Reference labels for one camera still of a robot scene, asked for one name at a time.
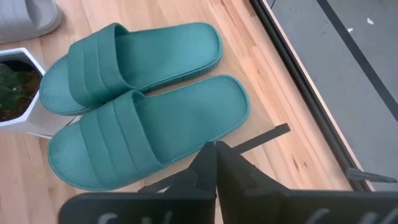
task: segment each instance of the slide sandal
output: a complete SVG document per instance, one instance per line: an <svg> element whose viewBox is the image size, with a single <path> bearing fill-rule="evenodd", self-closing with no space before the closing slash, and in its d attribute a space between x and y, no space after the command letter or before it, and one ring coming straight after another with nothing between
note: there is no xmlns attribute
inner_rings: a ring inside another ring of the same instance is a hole
<svg viewBox="0 0 398 224"><path fill-rule="evenodd" d="M209 72L222 53L217 31L202 22L138 32L111 24L50 67L40 99L53 113L82 114L129 90L146 93Z"/></svg>
<svg viewBox="0 0 398 224"><path fill-rule="evenodd" d="M229 134L249 111L243 86L228 75L154 96L131 90L61 129L49 164L74 187L117 189Z"/></svg>
<svg viewBox="0 0 398 224"><path fill-rule="evenodd" d="M0 44L48 34L61 20L62 13L53 0L2 0Z"/></svg>

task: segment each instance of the wooden floor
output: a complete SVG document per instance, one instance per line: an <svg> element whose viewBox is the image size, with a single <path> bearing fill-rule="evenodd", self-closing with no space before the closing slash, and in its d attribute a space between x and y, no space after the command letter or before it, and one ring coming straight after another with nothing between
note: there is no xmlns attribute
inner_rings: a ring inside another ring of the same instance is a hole
<svg viewBox="0 0 398 224"><path fill-rule="evenodd" d="M252 103L247 122L224 140L235 146L288 123L291 132L246 152L245 158L292 189L350 189L248 0L58 0L57 4L64 18L55 32L0 45L0 49L26 47L51 65L71 43L112 22L129 30L209 22L224 43L223 59L210 75L234 75ZM63 183L52 172L47 140L1 134L0 146L0 223L56 223L62 204L83 191ZM136 191L156 182L185 168L193 157L118 191ZM216 219L222 222L219 209Z"/></svg>

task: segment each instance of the white hexagonal pot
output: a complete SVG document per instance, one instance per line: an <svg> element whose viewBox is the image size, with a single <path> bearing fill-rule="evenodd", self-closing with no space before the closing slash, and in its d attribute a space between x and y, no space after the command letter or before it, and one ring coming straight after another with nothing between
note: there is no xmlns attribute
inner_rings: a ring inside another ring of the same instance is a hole
<svg viewBox="0 0 398 224"><path fill-rule="evenodd" d="M0 50L0 63L10 60L23 61L35 67L41 75L45 74L43 67L26 48ZM37 92L24 114L18 118L0 122L0 131L17 131L51 138L73 119L75 119L73 116L61 116L47 111L40 102L39 92Z"/></svg>

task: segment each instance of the white slide sandal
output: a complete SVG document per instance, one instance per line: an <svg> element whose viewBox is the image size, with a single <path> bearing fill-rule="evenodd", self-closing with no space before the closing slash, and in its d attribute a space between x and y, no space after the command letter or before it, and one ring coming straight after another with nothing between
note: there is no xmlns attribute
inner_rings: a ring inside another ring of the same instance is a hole
<svg viewBox="0 0 398 224"><path fill-rule="evenodd" d="M61 20L53 0L1 0L0 44L48 34Z"/></svg>

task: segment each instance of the gray floor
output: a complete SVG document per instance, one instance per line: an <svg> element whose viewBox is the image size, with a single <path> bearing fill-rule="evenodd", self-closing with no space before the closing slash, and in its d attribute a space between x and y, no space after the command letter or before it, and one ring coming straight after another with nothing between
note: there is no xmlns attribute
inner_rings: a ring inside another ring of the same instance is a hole
<svg viewBox="0 0 398 224"><path fill-rule="evenodd" d="M398 1L328 2L398 100ZM398 122L319 4L275 0L272 11L364 170L398 179ZM398 184L373 184L376 190L398 190Z"/></svg>

